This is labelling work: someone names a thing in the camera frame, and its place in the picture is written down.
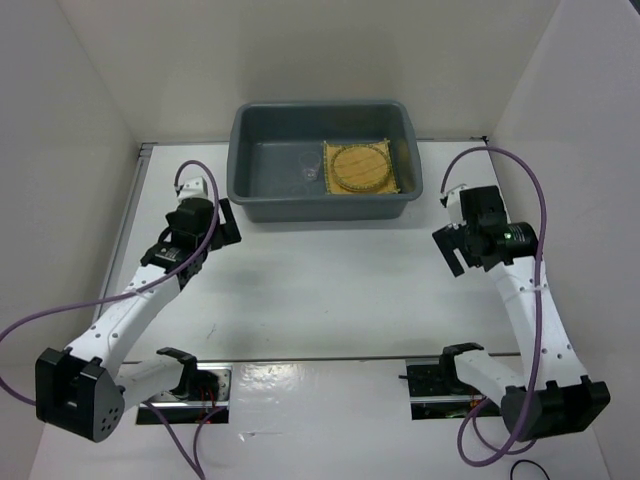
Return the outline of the square woven bamboo tray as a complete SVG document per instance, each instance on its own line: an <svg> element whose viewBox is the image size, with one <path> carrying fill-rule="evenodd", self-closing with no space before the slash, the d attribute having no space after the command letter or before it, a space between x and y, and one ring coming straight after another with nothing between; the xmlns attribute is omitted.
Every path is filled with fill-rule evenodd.
<svg viewBox="0 0 640 480"><path fill-rule="evenodd" d="M343 145L357 145L357 144L330 144L328 142L324 142L323 143L323 168L324 168L324 177L325 177L325 182L326 182L326 189L327 192L331 195L364 195L364 194L373 194L373 195L381 195L381 194L396 194L400 191L397 181L396 181L396 177L395 177L395 173L394 173L394 168L393 168L393 164L392 164L392 159L391 159L391 154L390 154L390 142L387 139L384 139L380 142L376 142L376 143L359 143L359 144L373 144L376 145L378 147L381 147L383 151L385 151L388 155L389 158L391 160L391 166L392 166L392 170L391 170L391 175L388 178L387 182L385 183L384 186L376 189L376 190L372 190L372 191L368 191L368 192L351 192L349 190L345 190L343 188L341 188L336 182L335 180L332 178L330 172L329 172L329 157L341 146Z"/></svg>

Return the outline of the round yellow bamboo plate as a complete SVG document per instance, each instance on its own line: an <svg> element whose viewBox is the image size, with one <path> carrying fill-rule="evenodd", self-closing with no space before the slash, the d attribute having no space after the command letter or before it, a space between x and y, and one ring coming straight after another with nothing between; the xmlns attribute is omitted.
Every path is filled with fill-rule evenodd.
<svg viewBox="0 0 640 480"><path fill-rule="evenodd" d="M351 192L368 192L384 186L391 170L389 155L373 144L343 145L329 157L332 178Z"/></svg>

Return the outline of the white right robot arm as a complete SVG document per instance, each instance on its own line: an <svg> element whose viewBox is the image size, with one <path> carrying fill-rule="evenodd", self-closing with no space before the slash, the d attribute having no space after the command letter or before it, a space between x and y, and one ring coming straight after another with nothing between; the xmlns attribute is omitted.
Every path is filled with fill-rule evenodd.
<svg viewBox="0 0 640 480"><path fill-rule="evenodd" d="M471 387L498 406L520 442L584 431L609 404L577 357L536 260L538 238L509 221L496 186L459 185L441 197L450 222L433 234L454 276L481 268L498 290L520 349L523 372L494 360L479 344L444 348L438 381L450 393Z"/></svg>

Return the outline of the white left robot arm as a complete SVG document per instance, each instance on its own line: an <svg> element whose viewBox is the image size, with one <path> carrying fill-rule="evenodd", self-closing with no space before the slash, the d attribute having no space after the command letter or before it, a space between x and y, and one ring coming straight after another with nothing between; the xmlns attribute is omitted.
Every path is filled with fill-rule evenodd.
<svg viewBox="0 0 640 480"><path fill-rule="evenodd" d="M133 345L202 269L208 254L240 242L228 199L188 198L166 216L167 227L141 258L125 290L65 349L46 349L35 365L39 420L93 442L105 440L128 409L162 393L184 400L202 388L194 355L163 347L122 366Z"/></svg>

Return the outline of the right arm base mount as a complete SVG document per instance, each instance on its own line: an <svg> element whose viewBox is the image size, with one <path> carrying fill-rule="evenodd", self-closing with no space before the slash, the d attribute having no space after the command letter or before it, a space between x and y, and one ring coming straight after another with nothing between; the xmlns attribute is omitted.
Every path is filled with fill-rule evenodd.
<svg viewBox="0 0 640 480"><path fill-rule="evenodd" d="M483 399L472 387L450 387L436 358L407 360L399 379L408 388L413 420L464 419Z"/></svg>

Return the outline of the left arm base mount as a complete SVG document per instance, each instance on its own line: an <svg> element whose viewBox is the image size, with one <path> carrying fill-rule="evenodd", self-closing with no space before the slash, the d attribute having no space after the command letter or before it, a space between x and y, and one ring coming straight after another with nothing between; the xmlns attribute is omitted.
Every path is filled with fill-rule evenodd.
<svg viewBox="0 0 640 480"><path fill-rule="evenodd" d="M150 399L171 425L196 425L215 411L207 424L227 424L233 366L231 363L200 362L199 381L188 397L176 397L166 391Z"/></svg>

